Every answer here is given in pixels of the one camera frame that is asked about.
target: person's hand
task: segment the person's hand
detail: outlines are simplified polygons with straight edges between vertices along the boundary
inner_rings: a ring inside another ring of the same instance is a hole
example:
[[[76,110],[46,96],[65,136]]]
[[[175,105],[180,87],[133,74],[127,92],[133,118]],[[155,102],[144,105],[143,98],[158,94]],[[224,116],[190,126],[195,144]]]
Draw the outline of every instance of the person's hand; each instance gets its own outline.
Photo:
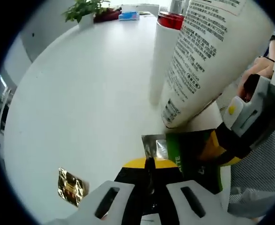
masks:
[[[259,57],[254,61],[254,65],[243,74],[240,84],[238,86],[237,95],[244,101],[251,100],[253,93],[247,93],[244,89],[244,84],[252,74],[258,74],[260,76],[271,79],[273,76],[273,69],[275,63],[275,38],[269,43],[269,58]]]
[[[245,71],[242,75],[241,81],[238,86],[237,95],[244,101],[251,100],[253,93],[248,93],[244,89],[244,84],[251,74],[258,74],[260,76],[271,79],[273,76],[274,62],[268,58],[259,57],[254,61],[254,65]]]

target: white table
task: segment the white table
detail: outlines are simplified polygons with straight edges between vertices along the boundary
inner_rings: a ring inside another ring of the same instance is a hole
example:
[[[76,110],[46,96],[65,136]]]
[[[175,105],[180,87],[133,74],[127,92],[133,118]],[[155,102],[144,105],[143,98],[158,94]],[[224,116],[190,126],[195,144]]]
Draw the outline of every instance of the white table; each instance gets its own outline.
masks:
[[[164,131],[148,101],[155,28],[149,16],[84,31],[76,26],[21,80],[7,116],[4,156],[12,187],[38,222],[76,210],[57,194],[59,167],[88,181],[92,191],[114,180],[124,163],[144,157],[141,135]],[[213,104],[187,129],[220,122]]]

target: gold foil packet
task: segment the gold foil packet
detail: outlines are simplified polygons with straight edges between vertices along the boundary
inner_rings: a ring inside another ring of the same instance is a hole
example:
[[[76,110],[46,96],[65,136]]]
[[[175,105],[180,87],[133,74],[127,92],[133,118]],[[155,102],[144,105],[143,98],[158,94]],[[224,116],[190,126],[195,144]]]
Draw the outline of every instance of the gold foil packet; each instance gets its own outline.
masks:
[[[80,201],[88,194],[89,184],[59,168],[58,194],[64,200],[79,207]]]

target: green plant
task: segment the green plant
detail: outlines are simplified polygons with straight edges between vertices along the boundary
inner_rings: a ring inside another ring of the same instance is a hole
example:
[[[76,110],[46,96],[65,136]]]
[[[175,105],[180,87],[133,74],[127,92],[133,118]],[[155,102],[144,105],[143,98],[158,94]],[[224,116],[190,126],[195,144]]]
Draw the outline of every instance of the green plant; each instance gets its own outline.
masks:
[[[102,7],[103,2],[109,2],[107,0],[75,0],[75,4],[67,9],[63,15],[67,21],[76,20],[78,23],[83,16],[94,13],[96,15],[106,11],[107,8]]]

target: barcode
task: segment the barcode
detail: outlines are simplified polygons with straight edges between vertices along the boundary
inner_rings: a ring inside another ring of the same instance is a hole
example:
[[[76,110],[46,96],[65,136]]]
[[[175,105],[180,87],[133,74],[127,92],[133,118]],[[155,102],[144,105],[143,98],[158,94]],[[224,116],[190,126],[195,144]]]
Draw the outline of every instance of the barcode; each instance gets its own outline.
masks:
[[[169,99],[162,112],[162,116],[165,118],[166,121],[171,123],[175,119],[175,117],[178,116],[179,114],[180,114],[179,109]]]

